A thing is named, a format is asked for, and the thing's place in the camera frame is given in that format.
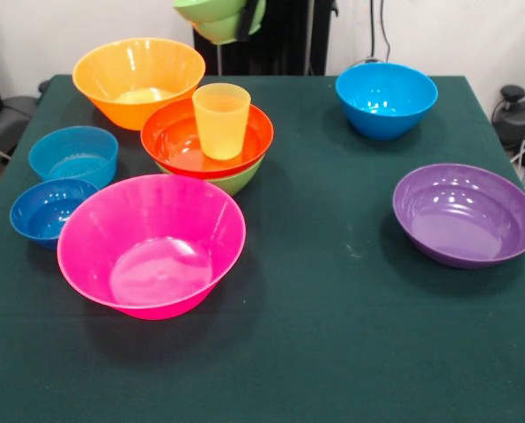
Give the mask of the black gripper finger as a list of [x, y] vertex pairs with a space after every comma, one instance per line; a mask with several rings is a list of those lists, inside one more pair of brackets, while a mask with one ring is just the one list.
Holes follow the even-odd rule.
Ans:
[[257, 0], [247, 0], [244, 7], [241, 9], [237, 26], [237, 41], [244, 42], [248, 40], [256, 6]]

